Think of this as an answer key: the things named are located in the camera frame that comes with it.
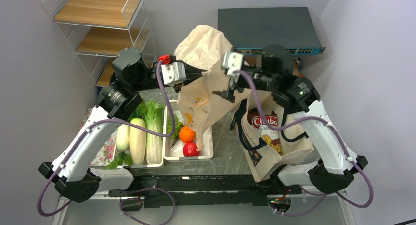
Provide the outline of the large white daikon radish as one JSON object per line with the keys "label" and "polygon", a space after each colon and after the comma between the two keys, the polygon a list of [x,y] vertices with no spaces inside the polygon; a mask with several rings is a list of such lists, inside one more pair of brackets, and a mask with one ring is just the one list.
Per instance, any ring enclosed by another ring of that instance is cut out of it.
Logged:
{"label": "large white daikon radish", "polygon": [[[146,105],[143,102],[135,110],[130,123],[140,126],[142,128],[145,128],[146,124],[142,118],[145,112],[146,112]],[[130,148],[130,155],[132,157],[134,165],[141,165],[142,163],[144,163],[145,150],[146,150],[146,132],[130,126],[129,127],[129,148]]]}

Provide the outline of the orange plastic grocery bag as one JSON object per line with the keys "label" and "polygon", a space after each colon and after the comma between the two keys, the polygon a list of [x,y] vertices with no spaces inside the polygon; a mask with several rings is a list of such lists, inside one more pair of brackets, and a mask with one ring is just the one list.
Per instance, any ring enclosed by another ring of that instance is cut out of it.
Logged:
{"label": "orange plastic grocery bag", "polygon": [[174,51],[178,60],[202,70],[202,77],[181,87],[177,102],[186,125],[196,133],[198,151],[204,148],[204,131],[251,94],[249,89],[244,89],[242,93],[235,91],[234,103],[215,94],[215,91],[223,91],[228,86],[229,79],[220,66],[222,56],[231,48],[231,43],[221,31],[208,25],[198,25]]}

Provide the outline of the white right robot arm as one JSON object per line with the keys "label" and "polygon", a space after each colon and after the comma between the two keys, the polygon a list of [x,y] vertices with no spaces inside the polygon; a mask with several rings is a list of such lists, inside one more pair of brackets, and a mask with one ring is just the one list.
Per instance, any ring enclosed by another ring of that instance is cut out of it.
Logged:
{"label": "white right robot arm", "polygon": [[264,115],[258,91],[271,93],[274,102],[300,125],[320,154],[320,160],[303,165],[285,165],[274,172],[271,189],[284,192],[292,185],[312,185],[320,192],[332,194],[347,188],[355,173],[362,173],[368,164],[348,148],[330,118],[327,116],[320,94],[312,82],[293,74],[293,55],[281,45],[268,45],[261,50],[261,66],[244,64],[243,54],[227,51],[221,68],[229,78],[226,90],[217,94],[229,102],[235,101],[234,91],[250,89],[257,110]]}

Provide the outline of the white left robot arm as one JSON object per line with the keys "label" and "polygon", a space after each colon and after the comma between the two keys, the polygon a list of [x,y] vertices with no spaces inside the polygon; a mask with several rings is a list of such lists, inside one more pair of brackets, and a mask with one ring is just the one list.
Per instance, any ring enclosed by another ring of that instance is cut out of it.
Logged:
{"label": "white left robot arm", "polygon": [[130,196],[140,191],[141,182],[130,167],[92,169],[90,163],[110,135],[126,124],[143,102],[140,91],[189,84],[203,74],[202,69],[173,55],[161,59],[159,68],[148,68],[136,47],[119,51],[112,68],[114,82],[104,87],[75,139],[57,159],[39,166],[39,172],[62,196],[77,203],[100,191],[120,189]]}

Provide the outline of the red pepper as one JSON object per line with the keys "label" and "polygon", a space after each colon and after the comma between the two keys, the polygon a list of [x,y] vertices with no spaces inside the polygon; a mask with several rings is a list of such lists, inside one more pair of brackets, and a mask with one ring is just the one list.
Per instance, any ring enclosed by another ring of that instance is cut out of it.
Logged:
{"label": "red pepper", "polygon": [[185,157],[198,157],[200,156],[200,152],[197,151],[197,145],[194,142],[185,143],[182,149],[183,155]]}

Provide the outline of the beige canvas tote bag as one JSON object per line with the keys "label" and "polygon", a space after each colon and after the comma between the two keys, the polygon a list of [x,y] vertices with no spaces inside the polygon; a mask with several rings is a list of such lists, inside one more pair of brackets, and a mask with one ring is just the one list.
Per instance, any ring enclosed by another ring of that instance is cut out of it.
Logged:
{"label": "beige canvas tote bag", "polygon": [[[284,108],[274,102],[269,92],[258,91],[258,96],[263,112],[265,109],[272,109],[277,114],[277,127],[279,127],[282,124]],[[294,139],[304,133],[300,125],[294,125],[284,130],[283,134],[278,132],[283,152],[283,156],[280,156],[257,134],[247,121],[248,111],[253,108],[257,109],[254,95],[249,95],[241,101],[230,128],[236,128],[238,132],[239,140],[255,182],[270,179],[272,172],[282,164],[297,165],[313,152],[313,144],[309,138],[302,137],[295,142],[283,139],[283,136]]]}

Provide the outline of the orange fruit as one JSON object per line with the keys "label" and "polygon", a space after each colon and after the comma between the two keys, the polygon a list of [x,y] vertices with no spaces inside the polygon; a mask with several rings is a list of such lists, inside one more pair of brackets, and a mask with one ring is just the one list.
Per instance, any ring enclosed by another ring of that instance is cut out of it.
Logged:
{"label": "orange fruit", "polygon": [[183,143],[190,143],[196,139],[196,132],[190,127],[184,126],[180,129],[178,137]]}

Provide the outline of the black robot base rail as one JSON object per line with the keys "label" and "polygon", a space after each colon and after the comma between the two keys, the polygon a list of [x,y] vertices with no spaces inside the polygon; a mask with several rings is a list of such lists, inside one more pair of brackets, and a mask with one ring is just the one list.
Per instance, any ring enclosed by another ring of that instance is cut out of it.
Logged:
{"label": "black robot base rail", "polygon": [[168,206],[167,191],[176,205],[247,204],[265,206],[272,195],[300,194],[299,186],[284,186],[277,179],[254,182],[250,175],[152,175],[142,176],[133,169],[133,182],[127,189],[110,186],[99,189],[109,197],[143,197],[145,208]]}

